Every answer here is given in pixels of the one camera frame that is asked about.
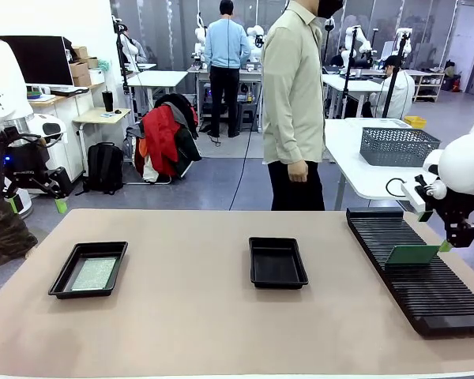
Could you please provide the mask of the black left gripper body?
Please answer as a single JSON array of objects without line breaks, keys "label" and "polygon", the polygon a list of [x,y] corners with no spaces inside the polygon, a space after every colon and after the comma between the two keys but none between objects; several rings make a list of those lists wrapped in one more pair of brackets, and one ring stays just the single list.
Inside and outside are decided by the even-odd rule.
[{"label": "black left gripper body", "polygon": [[3,163],[8,188],[51,188],[48,160],[47,142],[43,137],[6,132]]}]

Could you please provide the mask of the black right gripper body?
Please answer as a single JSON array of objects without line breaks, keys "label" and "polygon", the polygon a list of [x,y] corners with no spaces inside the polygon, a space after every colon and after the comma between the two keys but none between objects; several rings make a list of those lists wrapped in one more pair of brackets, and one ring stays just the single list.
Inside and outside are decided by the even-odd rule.
[{"label": "black right gripper body", "polygon": [[443,220],[445,227],[456,227],[474,211],[474,195],[448,189],[443,199],[433,200],[432,207]]}]

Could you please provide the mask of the person's right hand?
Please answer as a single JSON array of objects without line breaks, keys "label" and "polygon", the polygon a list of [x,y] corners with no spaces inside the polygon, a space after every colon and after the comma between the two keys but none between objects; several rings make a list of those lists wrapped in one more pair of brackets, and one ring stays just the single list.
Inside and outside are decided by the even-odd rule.
[{"label": "person's right hand", "polygon": [[308,165],[304,160],[287,165],[288,177],[291,182],[307,182]]}]

